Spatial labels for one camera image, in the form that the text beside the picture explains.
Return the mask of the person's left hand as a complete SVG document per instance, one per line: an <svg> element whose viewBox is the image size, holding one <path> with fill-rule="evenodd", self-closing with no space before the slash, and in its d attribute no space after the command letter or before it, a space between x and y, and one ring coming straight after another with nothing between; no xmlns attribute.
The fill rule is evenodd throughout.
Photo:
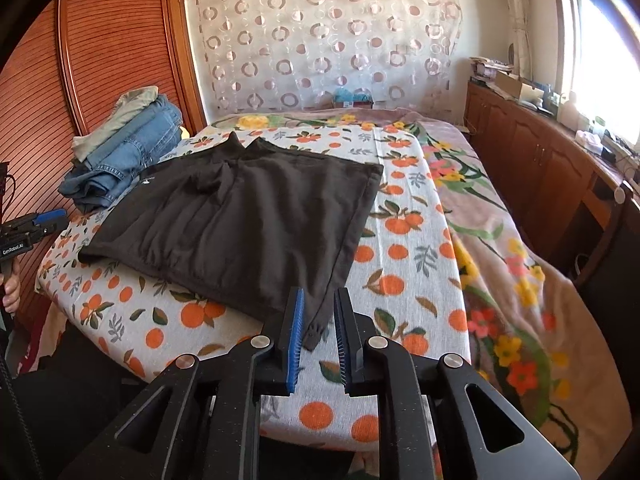
<svg viewBox="0 0 640 480"><path fill-rule="evenodd" d="M11 272L1 274L1 286L4 290L2 307L9 314L14 314L21 303L21 278L20 260L12 260Z"/></svg>

